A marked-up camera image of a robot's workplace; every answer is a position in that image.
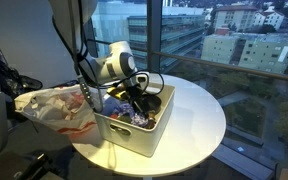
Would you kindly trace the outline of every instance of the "city view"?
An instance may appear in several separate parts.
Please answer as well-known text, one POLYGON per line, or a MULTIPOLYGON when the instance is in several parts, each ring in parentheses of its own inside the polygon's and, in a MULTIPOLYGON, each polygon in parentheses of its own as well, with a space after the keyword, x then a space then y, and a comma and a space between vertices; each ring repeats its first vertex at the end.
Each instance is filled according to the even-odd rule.
MULTIPOLYGON (((270 169, 276 163, 288 166, 288 81, 272 78, 288 77, 288 1, 164 0, 162 8, 160 51, 196 62, 161 57, 160 71, 189 80, 218 100, 227 121, 223 145, 270 169)), ((126 40, 131 48, 146 49, 146 3, 99 1, 92 27, 96 40, 126 40)), ((100 43, 97 51, 109 53, 100 43)), ((145 69, 146 52, 133 50, 133 55, 145 69)))

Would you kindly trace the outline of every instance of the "wall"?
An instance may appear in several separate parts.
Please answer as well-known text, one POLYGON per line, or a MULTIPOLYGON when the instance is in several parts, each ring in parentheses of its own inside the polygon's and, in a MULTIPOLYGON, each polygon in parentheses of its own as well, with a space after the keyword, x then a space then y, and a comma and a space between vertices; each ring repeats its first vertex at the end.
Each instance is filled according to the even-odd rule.
POLYGON ((0 0, 0 48, 20 74, 44 87, 75 79, 70 55, 56 34, 48 0, 0 0))

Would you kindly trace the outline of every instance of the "building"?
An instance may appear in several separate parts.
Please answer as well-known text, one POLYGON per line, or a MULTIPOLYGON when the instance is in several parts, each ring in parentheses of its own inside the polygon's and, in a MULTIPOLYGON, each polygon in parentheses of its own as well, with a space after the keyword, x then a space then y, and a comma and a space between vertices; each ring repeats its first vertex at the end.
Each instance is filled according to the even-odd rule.
POLYGON ((257 8, 249 5, 222 6, 216 9, 214 19, 215 29, 222 25, 234 25, 239 32, 249 30, 254 21, 257 8))
MULTIPOLYGON (((198 49, 204 32, 205 17, 203 15, 162 16, 161 51, 176 55, 186 55, 198 49)), ((129 42, 132 47, 146 48, 146 16, 130 16, 129 42)), ((138 68, 146 68, 146 53, 133 50, 138 68)), ((167 70, 174 65, 176 59, 162 58, 160 67, 167 70)))
POLYGON ((253 26, 272 25, 275 30, 279 30, 284 20, 284 15, 277 11, 256 12, 253 26))
MULTIPOLYGON (((201 15, 203 8, 163 7, 163 15, 201 15)), ((129 41, 128 17, 146 17, 146 4, 98 2, 92 15, 94 35, 97 40, 106 42, 129 41)), ((97 44, 98 56, 109 54, 109 48, 104 44, 97 44)))
POLYGON ((284 74, 288 66, 288 35, 233 33, 207 36, 202 59, 284 74))
POLYGON ((238 39, 238 37, 215 34, 206 36, 201 59, 230 64, 238 39))

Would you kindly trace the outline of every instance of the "white building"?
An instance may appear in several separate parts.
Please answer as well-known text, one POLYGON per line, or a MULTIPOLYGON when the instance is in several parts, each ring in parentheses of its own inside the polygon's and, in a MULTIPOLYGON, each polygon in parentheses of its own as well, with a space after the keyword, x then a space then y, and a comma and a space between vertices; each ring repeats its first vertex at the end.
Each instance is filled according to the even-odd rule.
POLYGON ((255 13, 253 21, 254 26, 262 26, 264 24, 272 25, 275 30, 279 30, 283 22, 284 15, 277 11, 265 11, 255 13))
POLYGON ((205 15, 205 21, 210 21, 211 20, 211 12, 213 11, 213 8, 206 8, 203 12, 205 15))
POLYGON ((237 31, 246 31, 252 27, 254 14, 257 8, 254 6, 223 6, 216 9, 215 29, 223 25, 234 25, 237 31))

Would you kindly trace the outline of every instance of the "rooftop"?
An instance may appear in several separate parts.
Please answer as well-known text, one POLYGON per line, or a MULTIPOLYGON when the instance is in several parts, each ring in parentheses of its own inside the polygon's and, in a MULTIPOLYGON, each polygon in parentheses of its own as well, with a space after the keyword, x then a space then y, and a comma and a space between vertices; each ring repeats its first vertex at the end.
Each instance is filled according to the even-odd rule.
POLYGON ((274 14, 274 13, 276 13, 276 14, 279 14, 279 15, 281 15, 281 16, 284 16, 284 14, 282 14, 281 12, 278 12, 278 11, 270 11, 270 12, 258 12, 259 14, 262 14, 263 16, 269 16, 269 15, 271 15, 271 14, 274 14))
POLYGON ((237 5, 237 6, 222 6, 216 9, 216 11, 240 11, 240 10, 256 11, 257 8, 250 5, 237 5))
MULTIPOLYGON (((180 14, 180 15, 162 15, 162 18, 183 18, 183 17, 202 17, 203 15, 186 15, 186 14, 180 14)), ((147 16, 130 16, 128 19, 146 19, 147 16)))
POLYGON ((245 39, 245 40, 256 40, 262 42, 288 42, 288 35, 287 34, 254 34, 254 33, 232 33, 229 36, 223 35, 209 35, 206 38, 217 38, 217 39, 245 39))

